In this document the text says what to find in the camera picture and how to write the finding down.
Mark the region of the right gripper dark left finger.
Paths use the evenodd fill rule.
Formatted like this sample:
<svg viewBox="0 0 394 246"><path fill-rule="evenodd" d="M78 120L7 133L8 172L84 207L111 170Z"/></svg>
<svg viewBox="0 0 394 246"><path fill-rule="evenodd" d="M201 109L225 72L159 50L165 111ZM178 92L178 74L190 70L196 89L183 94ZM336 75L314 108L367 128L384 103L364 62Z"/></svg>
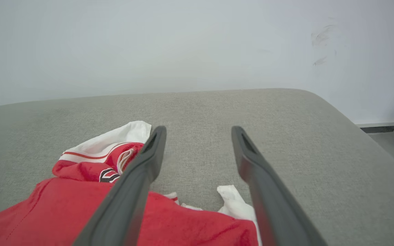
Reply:
<svg viewBox="0 0 394 246"><path fill-rule="evenodd" d="M148 191L162 167L166 136L165 126L154 129L73 245L137 245Z"/></svg>

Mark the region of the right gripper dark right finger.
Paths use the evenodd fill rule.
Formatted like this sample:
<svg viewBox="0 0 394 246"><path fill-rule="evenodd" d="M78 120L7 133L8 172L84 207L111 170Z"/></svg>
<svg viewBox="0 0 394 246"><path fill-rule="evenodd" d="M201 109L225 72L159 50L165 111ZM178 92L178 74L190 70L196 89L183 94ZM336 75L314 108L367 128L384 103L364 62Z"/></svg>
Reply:
<svg viewBox="0 0 394 246"><path fill-rule="evenodd" d="M231 128L237 170L249 186L264 246L326 246L319 230L240 126Z"/></svg>

